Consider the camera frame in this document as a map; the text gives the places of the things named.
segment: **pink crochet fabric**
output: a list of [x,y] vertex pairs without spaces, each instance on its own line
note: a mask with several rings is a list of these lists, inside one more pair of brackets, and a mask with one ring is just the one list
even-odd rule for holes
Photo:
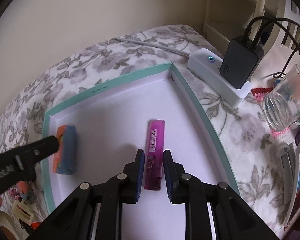
[[[258,101],[261,102],[263,97],[270,93],[273,90],[273,88],[254,88],[251,90],[251,93],[253,94],[254,98]],[[279,136],[283,135],[287,131],[290,130],[290,127],[287,127],[284,129],[282,132],[277,132],[275,130],[271,129],[271,133],[275,139],[277,139]]]

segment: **black charger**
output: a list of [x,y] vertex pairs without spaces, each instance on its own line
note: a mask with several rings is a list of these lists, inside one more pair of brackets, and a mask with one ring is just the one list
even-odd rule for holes
[[253,46],[247,37],[234,38],[229,42],[220,74],[236,89],[240,89],[251,77],[264,54],[260,45]]

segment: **power button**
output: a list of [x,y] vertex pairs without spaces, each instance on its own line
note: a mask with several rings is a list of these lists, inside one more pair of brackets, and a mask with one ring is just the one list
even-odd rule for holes
[[216,59],[215,59],[213,56],[210,56],[210,55],[207,56],[206,59],[207,59],[207,61],[210,62],[210,63],[215,63],[215,61],[216,61]]

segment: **blue and orange eraser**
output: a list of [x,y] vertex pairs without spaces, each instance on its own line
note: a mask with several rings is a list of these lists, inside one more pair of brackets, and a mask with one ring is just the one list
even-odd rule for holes
[[57,130],[59,150],[53,155],[53,172],[65,175],[74,173],[74,154],[77,132],[73,125],[62,125]]

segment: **pink lighter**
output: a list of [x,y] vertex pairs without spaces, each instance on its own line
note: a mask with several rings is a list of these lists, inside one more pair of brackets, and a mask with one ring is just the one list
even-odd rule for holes
[[150,122],[144,189],[161,189],[164,120]]

